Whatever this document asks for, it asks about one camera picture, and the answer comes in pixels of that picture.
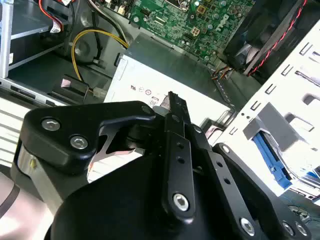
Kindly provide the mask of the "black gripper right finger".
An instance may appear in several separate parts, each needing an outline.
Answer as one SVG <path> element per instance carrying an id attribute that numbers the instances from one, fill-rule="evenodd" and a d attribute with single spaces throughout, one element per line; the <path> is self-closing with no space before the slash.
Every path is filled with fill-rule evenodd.
<path id="1" fill-rule="evenodd" d="M 211 147 L 178 101 L 184 240 L 309 240 L 308 227 L 225 144 Z"/>

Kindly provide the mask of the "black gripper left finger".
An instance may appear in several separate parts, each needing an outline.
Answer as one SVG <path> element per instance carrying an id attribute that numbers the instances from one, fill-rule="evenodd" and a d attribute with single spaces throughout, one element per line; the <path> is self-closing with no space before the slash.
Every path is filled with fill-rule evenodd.
<path id="1" fill-rule="evenodd" d="M 100 160 L 144 150 L 163 166 L 162 210 L 178 221 L 196 212 L 190 125 L 186 101 L 169 92 L 155 112 L 141 101 L 56 106 L 30 111 L 21 129 L 21 171 L 29 176 L 52 213 L 85 186 L 89 167 Z"/>

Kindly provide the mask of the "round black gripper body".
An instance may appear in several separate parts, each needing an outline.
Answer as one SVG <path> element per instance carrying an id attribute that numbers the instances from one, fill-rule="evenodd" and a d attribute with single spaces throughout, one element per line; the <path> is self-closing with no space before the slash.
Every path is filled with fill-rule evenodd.
<path id="1" fill-rule="evenodd" d="M 208 178 L 193 172 L 196 213 L 171 221 L 161 206 L 163 165 L 140 157 L 72 193 L 51 226 L 53 240 L 230 240 L 231 224 Z"/>

